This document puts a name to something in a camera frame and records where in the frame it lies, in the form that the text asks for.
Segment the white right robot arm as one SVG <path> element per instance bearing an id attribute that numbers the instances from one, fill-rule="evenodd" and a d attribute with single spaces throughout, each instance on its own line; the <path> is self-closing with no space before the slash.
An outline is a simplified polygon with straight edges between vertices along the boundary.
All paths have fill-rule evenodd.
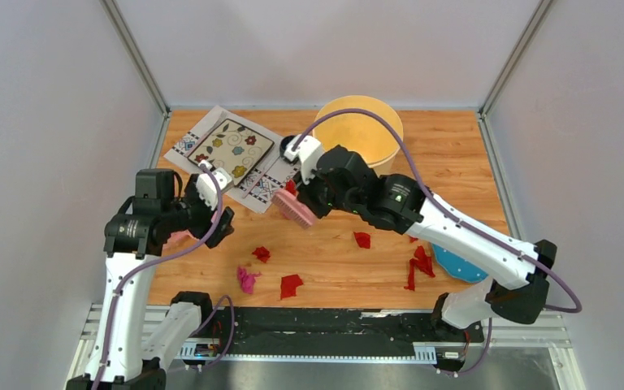
<path id="1" fill-rule="evenodd" d="M 543 269 L 553 264 L 553 243 L 532 244 L 501 234 L 423 191 L 406 175 L 376 175 L 358 153 L 339 145 L 325 151 L 308 136 L 282 155 L 300 163 L 294 178 L 297 199 L 317 218 L 344 211 L 379 230 L 438 245 L 487 274 L 466 290 L 438 298 L 431 329 L 441 340 L 490 317 L 520 324 L 539 317 L 549 290 Z"/>

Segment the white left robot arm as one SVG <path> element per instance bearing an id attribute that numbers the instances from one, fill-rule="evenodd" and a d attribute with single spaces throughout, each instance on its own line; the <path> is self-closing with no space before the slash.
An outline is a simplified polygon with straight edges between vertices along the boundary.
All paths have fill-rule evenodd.
<path id="1" fill-rule="evenodd" d="M 179 292 L 162 322 L 142 338 L 147 299 L 171 236 L 189 232 L 193 245 L 214 248 L 233 233 L 234 212 L 223 204 L 232 178 L 204 162 L 187 182 L 172 169 L 143 169 L 128 197 L 104 228 L 106 283 L 99 329 L 83 373 L 68 389 L 164 389 L 175 355 L 192 335 L 208 336 L 216 317 L 208 294 Z"/>

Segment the pink hand brush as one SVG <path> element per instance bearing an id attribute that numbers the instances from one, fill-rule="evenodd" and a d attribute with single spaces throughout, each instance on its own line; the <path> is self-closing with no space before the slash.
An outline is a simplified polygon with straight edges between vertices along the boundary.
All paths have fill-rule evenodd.
<path id="1" fill-rule="evenodd" d="M 285 189 L 275 191 L 272 204 L 276 206 L 284 217 L 307 229 L 318 220 L 316 215 L 295 196 Z"/>

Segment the pink dustpan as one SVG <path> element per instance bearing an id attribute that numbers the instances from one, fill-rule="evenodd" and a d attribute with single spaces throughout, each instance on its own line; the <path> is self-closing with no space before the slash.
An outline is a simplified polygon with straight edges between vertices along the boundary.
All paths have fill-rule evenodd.
<path id="1" fill-rule="evenodd" d="M 192 239 L 192 235 L 188 231 L 172 233 L 167 242 L 163 245 L 164 248 L 171 248 L 177 245 L 181 245 L 188 239 Z"/>

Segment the red paper scrap long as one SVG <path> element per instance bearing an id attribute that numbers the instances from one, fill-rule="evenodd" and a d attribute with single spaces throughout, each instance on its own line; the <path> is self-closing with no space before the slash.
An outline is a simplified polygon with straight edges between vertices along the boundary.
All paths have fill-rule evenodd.
<path id="1" fill-rule="evenodd" d="M 414 251 L 413 257 L 408 262 L 408 277 L 406 290 L 415 290 L 415 273 L 420 271 L 430 278 L 435 278 L 436 273 L 433 269 L 432 256 L 427 253 L 426 249 L 419 245 Z"/>

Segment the cream plastic bucket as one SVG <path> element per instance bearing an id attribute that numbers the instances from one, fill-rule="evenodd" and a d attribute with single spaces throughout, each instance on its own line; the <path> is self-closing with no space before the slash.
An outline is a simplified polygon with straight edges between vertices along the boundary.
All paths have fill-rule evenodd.
<path id="1" fill-rule="evenodd" d="M 316 115 L 324 115 L 347 108 L 360 108 L 378 115 L 399 137 L 404 136 L 403 123 L 387 103 L 374 97 L 349 95 L 327 103 Z M 343 114 L 319 124 L 311 136 L 320 141 L 325 150 L 341 145 L 359 153 L 379 176 L 392 173 L 392 165 L 400 147 L 392 134 L 376 119 L 363 114 Z"/>

